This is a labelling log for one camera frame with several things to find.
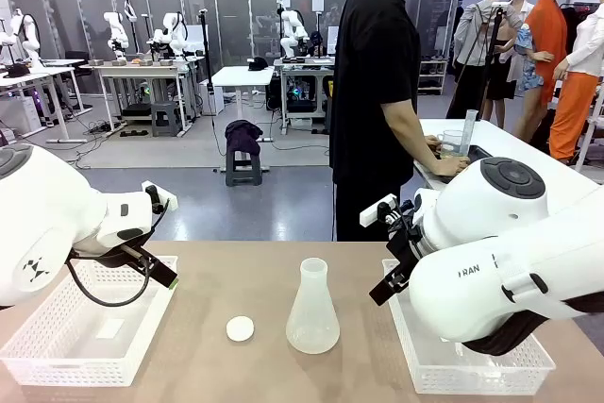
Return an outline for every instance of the black pants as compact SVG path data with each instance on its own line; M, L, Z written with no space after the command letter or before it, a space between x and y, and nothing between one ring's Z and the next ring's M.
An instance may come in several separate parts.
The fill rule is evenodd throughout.
M338 241L385 242L388 241L388 227L375 222L365 228L359 224L361 211L371 207L391 193L400 197L400 184L374 181L342 181L336 187L336 231Z
M463 64L455 63L457 90L451 100L449 111L446 113L447 120L464 119L465 112L470 109L480 111L482 107L484 93L481 93L480 89L485 67L466 65L463 75L461 74L462 68Z

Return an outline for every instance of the black t-shirt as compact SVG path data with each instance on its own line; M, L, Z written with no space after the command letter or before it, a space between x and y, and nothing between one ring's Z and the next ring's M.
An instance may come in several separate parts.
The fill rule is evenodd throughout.
M413 159L381 105L417 111L420 42L404 0L346 0L340 21L329 138L333 180L406 183Z

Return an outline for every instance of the logo on robot arm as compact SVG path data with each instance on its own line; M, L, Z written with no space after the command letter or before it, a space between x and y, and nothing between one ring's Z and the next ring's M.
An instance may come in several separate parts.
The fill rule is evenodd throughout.
M475 264L474 266L470 266L469 268L463 268L458 271L457 274L459 278L470 276L471 274L475 274L480 271L480 267Z
M40 269L40 261L41 260L42 260L42 257L39 257L37 261L28 260L27 263L23 265L23 271L27 267L30 267L31 270L34 272L33 277L29 280L29 283L32 283L39 276L50 274L49 271L43 271L42 269Z

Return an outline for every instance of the erlenmeyer flask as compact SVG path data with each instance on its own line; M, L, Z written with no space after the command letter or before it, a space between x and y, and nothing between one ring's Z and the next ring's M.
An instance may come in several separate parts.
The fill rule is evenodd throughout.
M300 287L285 334L298 351L325 353L340 338L340 324L327 287L327 263L306 259L300 265L300 275Z

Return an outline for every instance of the box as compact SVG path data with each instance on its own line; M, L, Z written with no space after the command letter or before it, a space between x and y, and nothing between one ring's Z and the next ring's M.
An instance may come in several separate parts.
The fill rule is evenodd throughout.
M0 118L17 134L27 134L42 127L31 96L0 97Z
M176 257L158 257L176 270ZM75 267L84 286L107 301L127 300L143 276L92 260ZM132 384L174 290L150 280L132 304L106 308L88 299L71 275L0 349L22 386L126 387Z
M382 263L386 275L398 261ZM532 334L503 356L479 354L433 334L415 314L408 290L389 304L418 394L535 395L556 368Z
M214 87L214 98L210 100L210 96L208 95L208 80L206 79L203 82L199 82L199 93L202 99L202 115L218 115L225 109L225 98L222 87Z

